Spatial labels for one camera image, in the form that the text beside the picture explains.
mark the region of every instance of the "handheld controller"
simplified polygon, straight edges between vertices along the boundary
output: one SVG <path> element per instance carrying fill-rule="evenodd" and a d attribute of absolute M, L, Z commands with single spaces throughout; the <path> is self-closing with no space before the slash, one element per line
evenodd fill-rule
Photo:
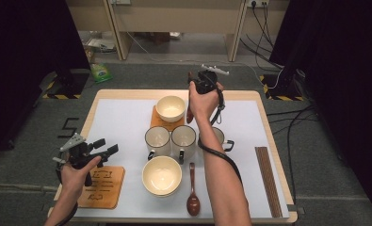
<path fill-rule="evenodd" d="M 217 85 L 217 82 L 218 82 L 217 73 L 222 73 L 226 75 L 228 75 L 229 73 L 224 72 L 221 69 L 218 69 L 216 66 L 206 67 L 202 64 L 202 68 L 205 69 L 205 71 L 199 71 L 198 78 L 194 78 L 192 75 L 192 72 L 189 72 L 187 83 L 189 84 L 191 81 L 193 81 L 195 83 L 197 92 L 200 94 L 205 94 L 212 90 L 216 90 L 218 92 L 218 111 L 215 114 L 214 118 L 211 120 L 211 124 L 213 124 L 218 119 L 218 115 L 220 114 L 220 111 L 223 110 L 225 107 L 222 90 L 220 90 Z M 188 105 L 188 110 L 186 113 L 186 122 L 191 123 L 193 119 L 194 119 L 194 116 Z"/>
<path fill-rule="evenodd" d="M 97 167 L 103 167 L 103 163 L 108 161 L 110 155 L 116 153 L 119 148 L 118 144 L 108 148 L 104 152 L 100 153 L 90 153 L 94 149 L 98 149 L 105 145 L 105 140 L 99 139 L 93 143 L 87 144 L 86 140 L 78 134 L 74 134 L 64 146 L 59 150 L 59 157 L 54 157 L 53 160 L 57 162 L 57 177 L 62 183 L 61 179 L 61 167 L 70 162 L 72 167 L 75 169 L 84 168 L 91 159 L 96 156 L 101 156 L 101 161 L 98 163 Z M 86 177 L 85 186 L 91 186 L 92 180 L 90 173 Z"/>

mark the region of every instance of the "white bowl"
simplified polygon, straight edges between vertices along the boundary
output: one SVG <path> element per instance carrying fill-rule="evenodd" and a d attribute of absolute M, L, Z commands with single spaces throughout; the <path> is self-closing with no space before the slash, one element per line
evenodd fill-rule
<path fill-rule="evenodd" d="M 142 183 L 152 194 L 160 197 L 171 195 L 182 181 L 182 169 L 171 157 L 158 156 L 144 166 Z"/>
<path fill-rule="evenodd" d="M 180 97 L 166 96 L 156 103 L 156 112 L 163 121 L 175 122 L 185 114 L 186 104 Z"/>

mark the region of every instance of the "black curtain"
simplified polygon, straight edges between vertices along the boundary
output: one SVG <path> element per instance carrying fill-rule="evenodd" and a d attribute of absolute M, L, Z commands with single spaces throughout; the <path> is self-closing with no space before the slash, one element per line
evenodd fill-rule
<path fill-rule="evenodd" d="M 372 1 L 322 1 L 315 36 L 299 51 L 317 1 L 290 1 L 270 59 L 286 65 L 297 53 L 313 104 L 372 202 Z"/>
<path fill-rule="evenodd" d="M 39 98 L 40 81 L 69 69 L 89 63 L 64 0 L 0 1 L 0 147 Z"/>

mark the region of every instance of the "electrical outlet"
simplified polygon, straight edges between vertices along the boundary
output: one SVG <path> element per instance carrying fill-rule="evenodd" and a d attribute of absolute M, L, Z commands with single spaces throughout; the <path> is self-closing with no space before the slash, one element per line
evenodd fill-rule
<path fill-rule="evenodd" d="M 256 2 L 255 8 L 266 8 L 268 6 L 268 0 L 249 0 L 248 8 L 252 8 L 252 2 Z"/>

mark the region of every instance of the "orange placemat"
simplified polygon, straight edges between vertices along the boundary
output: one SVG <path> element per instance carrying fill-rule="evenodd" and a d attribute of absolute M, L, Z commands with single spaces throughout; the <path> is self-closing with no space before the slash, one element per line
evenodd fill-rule
<path fill-rule="evenodd" d="M 79 207 L 114 209 L 118 205 L 125 170 L 123 167 L 104 166 L 90 172 L 92 185 L 84 186 L 77 201 Z"/>
<path fill-rule="evenodd" d="M 151 126 L 162 126 L 167 128 L 169 131 L 173 131 L 174 128 L 176 128 L 179 125 L 184 125 L 185 124 L 185 116 L 183 116 L 180 120 L 175 121 L 175 122 L 167 122 L 163 121 L 159 115 L 158 112 L 156 111 L 156 107 L 154 106 L 153 108 L 153 116 L 151 117 Z"/>

